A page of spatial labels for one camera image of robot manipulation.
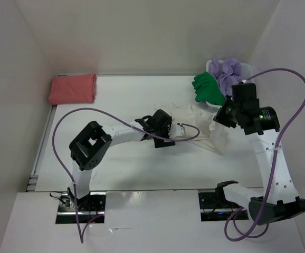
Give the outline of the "cream white t shirt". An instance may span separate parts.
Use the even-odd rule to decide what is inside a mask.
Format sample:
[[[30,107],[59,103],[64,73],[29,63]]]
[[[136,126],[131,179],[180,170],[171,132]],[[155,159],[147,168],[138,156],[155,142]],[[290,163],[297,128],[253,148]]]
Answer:
[[[162,109],[173,118],[173,124],[185,123],[199,128],[200,134],[190,143],[217,154],[224,154],[228,141],[226,128],[213,120],[214,113],[207,112],[193,104],[154,104],[154,109]]]

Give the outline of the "red t shirt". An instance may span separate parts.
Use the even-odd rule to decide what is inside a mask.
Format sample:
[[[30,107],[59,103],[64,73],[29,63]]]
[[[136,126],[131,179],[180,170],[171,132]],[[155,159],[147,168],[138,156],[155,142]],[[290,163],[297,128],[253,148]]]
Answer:
[[[93,103],[96,80],[97,76],[93,73],[55,77],[48,101],[51,105]]]

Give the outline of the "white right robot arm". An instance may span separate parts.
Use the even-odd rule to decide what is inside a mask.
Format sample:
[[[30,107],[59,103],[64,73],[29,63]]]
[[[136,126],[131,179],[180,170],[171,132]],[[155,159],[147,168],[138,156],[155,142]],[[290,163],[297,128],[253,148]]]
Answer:
[[[214,121],[228,128],[239,126],[252,145],[261,173],[264,194],[246,188],[237,181],[221,182],[215,188],[220,207],[235,203],[247,210],[259,226],[294,218],[305,212],[305,199],[295,188],[282,151],[280,124],[272,107],[260,107],[254,83],[232,87]]]

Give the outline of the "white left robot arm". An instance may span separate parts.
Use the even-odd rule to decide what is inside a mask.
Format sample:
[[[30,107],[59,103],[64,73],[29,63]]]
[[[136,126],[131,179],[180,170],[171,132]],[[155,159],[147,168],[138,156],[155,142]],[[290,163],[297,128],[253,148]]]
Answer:
[[[175,145],[170,138],[172,117],[159,109],[154,115],[136,119],[128,126],[101,126],[96,121],[88,123],[69,145],[73,160],[73,181],[68,187],[70,205],[84,210],[90,203],[90,180],[92,170],[98,166],[107,150],[127,142],[154,140],[155,148]]]

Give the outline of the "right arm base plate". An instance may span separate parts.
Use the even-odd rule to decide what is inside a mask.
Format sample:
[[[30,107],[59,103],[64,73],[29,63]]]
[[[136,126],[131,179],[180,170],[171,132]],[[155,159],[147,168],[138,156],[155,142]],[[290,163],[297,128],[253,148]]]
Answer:
[[[198,192],[201,222],[226,221],[228,217],[240,208],[235,203],[221,204],[214,190]]]

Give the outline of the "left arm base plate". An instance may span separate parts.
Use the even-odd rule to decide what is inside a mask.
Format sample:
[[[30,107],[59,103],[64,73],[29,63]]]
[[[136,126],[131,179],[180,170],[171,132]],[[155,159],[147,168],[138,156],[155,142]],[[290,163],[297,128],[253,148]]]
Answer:
[[[51,191],[49,196],[59,201],[55,223],[60,225],[76,224],[75,206],[68,194]],[[106,193],[92,191],[85,200],[79,203],[79,223],[104,223],[105,207]]]

